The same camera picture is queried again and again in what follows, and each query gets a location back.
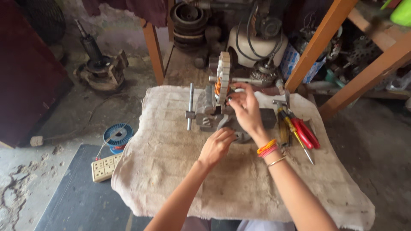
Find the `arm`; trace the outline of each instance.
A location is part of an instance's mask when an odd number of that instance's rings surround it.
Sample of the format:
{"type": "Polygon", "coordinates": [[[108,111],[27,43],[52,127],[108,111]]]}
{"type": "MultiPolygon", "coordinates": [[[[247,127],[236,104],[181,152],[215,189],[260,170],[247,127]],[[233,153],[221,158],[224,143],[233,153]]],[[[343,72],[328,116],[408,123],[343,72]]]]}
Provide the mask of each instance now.
{"type": "Polygon", "coordinates": [[[207,139],[199,159],[150,221],[145,231],[181,230],[200,185],[219,160],[228,153],[230,144],[235,139],[234,131],[229,128],[222,128],[207,139]]]}
{"type": "MultiPolygon", "coordinates": [[[[236,111],[241,127],[261,148],[271,139],[263,128],[258,101],[250,85],[245,83],[234,85],[244,88],[245,92],[231,94],[229,104],[236,111]]],[[[264,161],[268,165],[281,157],[282,154],[276,150],[267,155],[264,161]]],[[[286,160],[270,166],[268,170],[299,231],[338,230],[327,211],[286,160]]]]}

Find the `woman's left hand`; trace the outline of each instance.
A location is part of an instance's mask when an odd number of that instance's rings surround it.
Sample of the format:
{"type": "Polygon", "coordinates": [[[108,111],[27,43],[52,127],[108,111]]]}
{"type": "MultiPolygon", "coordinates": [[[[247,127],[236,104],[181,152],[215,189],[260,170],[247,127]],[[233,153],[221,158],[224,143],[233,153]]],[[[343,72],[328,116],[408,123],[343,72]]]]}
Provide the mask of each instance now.
{"type": "Polygon", "coordinates": [[[237,137],[234,131],[228,127],[223,127],[214,132],[204,144],[199,157],[199,161],[212,169],[229,152],[230,144],[237,137]]]}

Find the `blue spool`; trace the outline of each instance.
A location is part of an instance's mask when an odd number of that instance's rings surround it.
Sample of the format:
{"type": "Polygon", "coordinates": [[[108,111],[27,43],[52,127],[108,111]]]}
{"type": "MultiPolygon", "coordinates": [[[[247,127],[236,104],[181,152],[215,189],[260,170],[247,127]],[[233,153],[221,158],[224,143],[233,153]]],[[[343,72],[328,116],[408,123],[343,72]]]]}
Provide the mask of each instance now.
{"type": "Polygon", "coordinates": [[[113,154],[118,154],[118,153],[123,152],[125,145],[128,143],[128,140],[133,136],[133,129],[131,128],[130,125],[125,124],[125,123],[115,124],[109,127],[104,132],[104,135],[103,135],[104,141],[110,138],[115,132],[117,132],[116,135],[114,135],[107,142],[107,144],[110,147],[110,151],[113,154]]]}

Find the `towel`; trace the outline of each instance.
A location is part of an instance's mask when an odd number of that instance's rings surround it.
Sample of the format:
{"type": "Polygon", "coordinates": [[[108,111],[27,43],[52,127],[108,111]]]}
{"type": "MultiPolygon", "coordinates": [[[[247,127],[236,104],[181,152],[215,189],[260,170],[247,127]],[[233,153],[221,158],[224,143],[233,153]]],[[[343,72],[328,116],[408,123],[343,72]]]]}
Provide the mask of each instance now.
{"type": "MultiPolygon", "coordinates": [[[[194,105],[202,89],[194,91],[194,105]]],[[[261,108],[277,109],[272,99],[255,93],[261,108]]],[[[126,145],[114,170],[112,188],[136,216],[153,217],[167,197],[183,180],[211,133],[192,124],[187,131],[185,111],[189,88],[160,86],[149,88],[143,100],[140,127],[126,145]]],[[[375,207],[350,177],[336,156],[322,119],[314,104],[298,94],[290,94],[294,114],[312,120],[321,144],[310,150],[312,165],[294,140],[287,148],[287,162],[320,200],[339,228],[370,230],[375,207]]],[[[268,131],[279,137],[278,125],[268,131]]],[[[188,216],[205,219],[258,219],[292,221],[257,146],[231,144],[228,155],[209,173],[200,186],[188,216]]]]}

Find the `wall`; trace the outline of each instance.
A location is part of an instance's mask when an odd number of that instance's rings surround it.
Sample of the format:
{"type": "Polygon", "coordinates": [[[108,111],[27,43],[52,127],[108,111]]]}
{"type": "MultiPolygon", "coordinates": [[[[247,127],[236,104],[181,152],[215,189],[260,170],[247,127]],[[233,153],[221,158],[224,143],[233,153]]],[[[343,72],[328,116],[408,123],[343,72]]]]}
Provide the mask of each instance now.
{"type": "MultiPolygon", "coordinates": [[[[66,34],[62,40],[66,52],[82,52],[80,32],[74,19],[78,19],[84,29],[94,36],[103,54],[115,55],[123,49],[128,56],[148,55],[140,18],[128,10],[111,8],[106,3],[100,5],[101,15],[90,17],[81,0],[56,0],[66,19],[66,34]]],[[[165,53],[169,43],[167,28],[157,28],[160,50],[165,53]]]]}

